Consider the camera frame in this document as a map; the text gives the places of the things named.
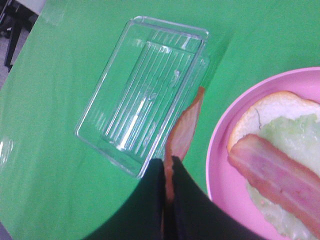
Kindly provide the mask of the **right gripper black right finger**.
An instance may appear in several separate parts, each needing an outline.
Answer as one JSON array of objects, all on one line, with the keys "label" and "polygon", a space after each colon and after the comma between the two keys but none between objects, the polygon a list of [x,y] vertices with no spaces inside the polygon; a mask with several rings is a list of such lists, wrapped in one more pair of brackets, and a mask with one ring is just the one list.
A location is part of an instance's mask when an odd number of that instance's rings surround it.
[{"label": "right gripper black right finger", "polygon": [[263,237],[221,210],[191,178],[177,156],[164,161],[166,240],[261,240]]}]

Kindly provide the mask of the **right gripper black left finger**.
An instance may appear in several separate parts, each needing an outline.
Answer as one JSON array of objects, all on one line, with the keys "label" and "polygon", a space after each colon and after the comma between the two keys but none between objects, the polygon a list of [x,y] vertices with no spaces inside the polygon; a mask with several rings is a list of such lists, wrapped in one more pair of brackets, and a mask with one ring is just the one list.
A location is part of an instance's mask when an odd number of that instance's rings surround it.
[{"label": "right gripper black left finger", "polygon": [[164,164],[154,158],[125,203],[85,239],[161,240],[164,197]]}]

